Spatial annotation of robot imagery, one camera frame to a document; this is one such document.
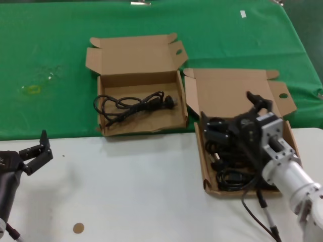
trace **white tabletop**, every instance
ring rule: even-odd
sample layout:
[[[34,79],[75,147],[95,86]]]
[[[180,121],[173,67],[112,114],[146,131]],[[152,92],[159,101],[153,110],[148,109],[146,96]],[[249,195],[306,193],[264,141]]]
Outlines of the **white tabletop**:
[[[305,170],[323,184],[323,131],[293,130]],[[1,150],[34,146],[0,142]],[[9,223],[26,242],[273,241],[240,199],[218,199],[202,186],[195,134],[51,140],[54,160],[22,175]],[[283,198],[267,200],[283,241],[301,242]],[[266,224],[255,199],[247,204]],[[73,232],[81,222],[81,234]],[[5,234],[2,241],[12,241]]]

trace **power cord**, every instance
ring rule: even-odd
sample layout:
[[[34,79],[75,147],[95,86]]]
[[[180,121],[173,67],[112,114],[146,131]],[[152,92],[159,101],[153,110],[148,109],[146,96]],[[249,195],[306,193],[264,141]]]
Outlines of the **power cord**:
[[[114,123],[120,123],[124,121],[127,117],[140,111],[155,111],[162,108],[168,108],[168,109],[174,108],[174,106],[177,105],[176,100],[173,99],[171,96],[166,96],[166,98],[164,99],[164,95],[165,94],[163,91],[158,91],[147,96],[142,100],[137,97],[123,97],[120,99],[116,99],[109,95],[98,95],[94,99],[93,107],[99,114],[103,115],[108,121],[106,127],[110,127]],[[104,98],[101,105],[101,110],[97,107],[97,101],[100,98]],[[135,100],[135,101],[138,101],[138,103],[132,104],[132,105],[125,104],[124,101],[126,100]],[[120,113],[108,113],[105,111],[105,103],[108,101],[114,102],[118,109],[124,109],[124,110],[127,109],[127,110]]]
[[[24,240],[22,239],[21,235],[18,233],[18,231],[16,231],[14,228],[12,228],[8,223],[6,225],[6,231],[8,232],[8,234],[10,235],[10,237],[17,241],[17,242],[24,242]]]
[[[263,223],[260,222],[259,219],[257,219],[257,217],[251,212],[251,210],[248,208],[248,206],[245,203],[245,197],[248,194],[248,192],[250,192],[252,189],[256,188],[256,185],[258,184],[258,182],[261,179],[261,172],[258,172],[255,179],[253,180],[253,182],[247,187],[247,189],[245,190],[245,192],[243,193],[242,197],[241,197],[241,202],[243,207],[247,210],[247,212],[250,214],[250,216],[271,236],[274,238],[274,240],[276,242],[282,242],[279,235],[278,235],[278,231],[277,234],[272,233]]]

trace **cardboard box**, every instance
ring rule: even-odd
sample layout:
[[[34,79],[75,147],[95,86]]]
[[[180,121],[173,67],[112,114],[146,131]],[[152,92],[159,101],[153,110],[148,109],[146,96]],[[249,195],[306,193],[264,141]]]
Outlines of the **cardboard box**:
[[[246,92],[261,95],[273,101],[273,112],[283,117],[296,110],[296,105],[283,82],[270,81],[278,77],[278,71],[248,69],[185,69],[187,104],[194,112],[204,111],[207,116],[233,118],[247,112],[252,103]],[[242,195],[243,191],[226,192],[218,189],[216,171],[211,168],[209,155],[204,149],[205,139],[201,127],[195,123],[195,132],[201,163],[203,187],[216,195]],[[284,121],[283,137],[298,154],[295,139],[288,121]]]
[[[164,91],[165,97],[170,95],[178,103],[171,110],[139,112],[109,129],[105,126],[107,120],[99,115],[98,123],[104,136],[186,127],[186,100],[178,68],[187,60],[187,54],[182,42],[176,39],[176,34],[90,39],[96,48],[87,49],[86,66],[100,74],[98,95],[143,99],[156,91]],[[114,102],[106,102],[105,110],[124,111],[117,109]]]

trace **box flap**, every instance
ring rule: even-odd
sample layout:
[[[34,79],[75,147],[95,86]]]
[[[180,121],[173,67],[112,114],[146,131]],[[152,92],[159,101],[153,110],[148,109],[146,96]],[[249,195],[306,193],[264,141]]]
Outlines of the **box flap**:
[[[279,76],[277,70],[258,69],[193,69],[183,70],[187,77],[191,78],[221,78],[221,80],[271,80]]]
[[[269,87],[274,96],[275,102],[282,116],[288,115],[296,111],[297,107],[287,85],[284,82],[268,81]]]
[[[278,71],[185,69],[184,74],[186,101],[197,114],[204,111],[208,116],[231,118],[246,112],[252,107],[246,97],[247,91],[272,100],[273,112],[278,116],[296,110],[286,85],[267,81],[276,78]],[[279,97],[282,92],[287,98]]]
[[[154,73],[177,70],[187,54],[177,35],[91,38],[86,66],[101,75]]]

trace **green tablecloth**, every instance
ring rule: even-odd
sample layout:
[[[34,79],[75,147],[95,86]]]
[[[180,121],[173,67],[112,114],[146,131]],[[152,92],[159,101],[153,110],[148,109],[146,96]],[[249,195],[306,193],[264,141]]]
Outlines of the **green tablecloth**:
[[[52,138],[99,136],[89,38],[172,32],[186,67],[279,70],[298,107],[291,125],[323,128],[322,85],[284,10],[269,0],[3,4],[0,139],[38,138],[41,129]],[[190,118],[184,131],[192,130]]]

